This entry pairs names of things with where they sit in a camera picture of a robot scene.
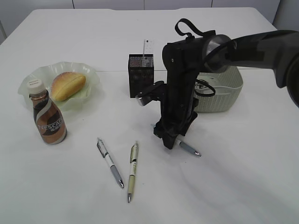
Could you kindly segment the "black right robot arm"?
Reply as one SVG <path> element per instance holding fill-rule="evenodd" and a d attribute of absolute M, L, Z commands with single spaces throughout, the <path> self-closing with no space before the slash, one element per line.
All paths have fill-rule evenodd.
<path fill-rule="evenodd" d="M 202 38 L 186 38 L 163 48 L 167 81 L 158 81 L 144 95 L 161 105 L 161 118 L 154 134 L 172 149 L 176 138 L 185 135 L 196 119 L 195 83 L 201 72 L 221 73 L 230 66 L 274 71 L 279 88 L 286 87 L 295 104 L 299 102 L 299 34 L 276 30 L 230 39 L 210 31 Z"/>

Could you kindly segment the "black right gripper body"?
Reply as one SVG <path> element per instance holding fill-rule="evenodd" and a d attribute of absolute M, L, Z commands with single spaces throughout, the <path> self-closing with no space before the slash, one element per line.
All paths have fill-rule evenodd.
<path fill-rule="evenodd" d="M 161 118 L 154 127 L 154 135 L 159 138 L 185 136 L 197 118 L 194 108 L 199 101 L 194 97 L 194 89 L 172 90 L 157 88 L 153 91 L 153 100 L 160 101 Z"/>

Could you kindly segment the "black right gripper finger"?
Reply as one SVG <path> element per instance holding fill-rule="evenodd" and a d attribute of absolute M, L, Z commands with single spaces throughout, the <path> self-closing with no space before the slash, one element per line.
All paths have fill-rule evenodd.
<path fill-rule="evenodd" d="M 179 133 L 164 133 L 162 136 L 164 146 L 168 149 L 173 149 L 173 146 L 178 136 Z"/>

